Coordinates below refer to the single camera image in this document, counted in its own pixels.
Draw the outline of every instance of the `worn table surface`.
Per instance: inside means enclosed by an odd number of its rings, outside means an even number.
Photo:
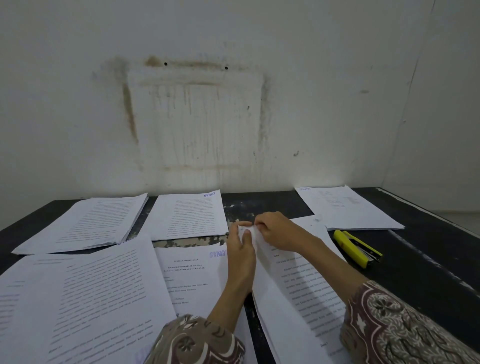
[[[396,231],[356,231],[354,235],[384,254],[381,263],[361,270],[368,278],[429,316],[480,352],[480,239],[455,225],[406,204],[377,188],[354,190],[406,226]],[[280,211],[288,218],[312,212],[295,191],[222,194],[227,221],[253,221],[257,214]],[[156,197],[150,197],[129,238],[138,234]],[[77,200],[53,201],[0,231],[0,273],[20,257],[13,248],[67,211]],[[224,243],[226,236],[168,240],[155,246],[195,246]],[[245,301],[259,363],[274,363],[260,327],[252,297]]]

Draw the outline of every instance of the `person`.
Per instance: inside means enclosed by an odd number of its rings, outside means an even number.
[[[244,346],[232,333],[252,291],[256,256],[250,232],[240,242],[238,226],[251,225],[241,221],[230,227],[228,279],[210,315],[184,315],[165,325],[146,364],[242,362]],[[258,215],[255,226],[274,247],[304,256],[346,304],[340,341],[354,363],[480,363],[471,348],[368,280],[280,212]]]

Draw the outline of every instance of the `person's right hand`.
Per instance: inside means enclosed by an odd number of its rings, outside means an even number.
[[[313,237],[278,211],[257,215],[255,226],[267,243],[275,248],[296,253],[300,253],[303,246]]]

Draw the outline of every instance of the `yellow stapler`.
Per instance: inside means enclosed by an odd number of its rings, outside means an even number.
[[[333,238],[340,248],[349,255],[360,267],[366,268],[371,261],[380,261],[383,254],[365,244],[359,238],[356,238],[348,231],[335,230]]]

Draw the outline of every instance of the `white scuffed line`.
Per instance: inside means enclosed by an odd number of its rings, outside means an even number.
[[[396,237],[396,239],[398,241],[400,241],[401,243],[403,243],[404,245],[408,246],[410,249],[414,250],[415,252],[417,252],[418,254],[420,254],[421,256],[423,256],[426,260],[428,260],[430,263],[432,263],[434,266],[436,266],[437,268],[440,268],[441,270],[443,270],[444,272],[446,272],[449,276],[451,276],[454,280],[456,280],[458,283],[460,283],[462,286],[466,287],[470,292],[472,292],[474,295],[477,296],[477,298],[480,298],[480,293],[478,293],[472,286],[470,286],[468,283],[466,283],[465,281],[463,281],[460,277],[456,276],[455,274],[453,274],[452,272],[450,272],[447,268],[445,268],[444,266],[442,266],[440,263],[437,263],[436,261],[434,261],[432,258],[430,258],[428,255],[426,255],[423,251],[421,251],[420,249],[418,249],[417,247],[413,246],[412,244],[410,244],[408,241],[406,241],[404,238],[402,238],[400,235],[398,235],[396,232],[392,231],[392,230],[389,230],[388,231],[390,234],[392,234],[393,236]]]
[[[447,219],[445,219],[445,218],[443,218],[443,217],[441,217],[441,216],[438,216],[438,215],[434,214],[433,212],[430,212],[429,210],[425,210],[424,208],[422,208],[422,207],[420,207],[420,206],[417,206],[416,204],[413,204],[413,203],[411,203],[411,202],[409,202],[409,201],[407,201],[407,200],[404,200],[404,199],[401,198],[401,197],[395,196],[394,194],[392,194],[392,193],[384,190],[383,188],[377,187],[376,189],[379,190],[380,192],[383,192],[384,194],[387,194],[387,195],[390,195],[390,196],[394,197],[395,199],[397,199],[398,201],[403,202],[404,204],[413,206],[413,207],[415,207],[417,210],[420,210],[420,211],[425,212],[425,213],[427,213],[427,214],[429,214],[429,215],[435,216],[436,218],[440,219],[441,221],[445,221],[445,222],[449,223],[450,225],[453,225],[453,226],[455,226],[456,228],[459,228],[460,230],[463,230],[464,232],[467,232],[467,233],[469,233],[470,235],[473,235],[473,236],[475,236],[476,238],[479,238],[479,239],[480,239],[480,235],[478,235],[478,234],[476,234],[476,233],[474,233],[474,232],[472,232],[472,231],[470,231],[470,230],[468,230],[468,229],[465,229],[463,226],[457,225],[457,224],[455,224],[454,222],[451,222],[451,221],[449,221],[449,220],[447,220]]]

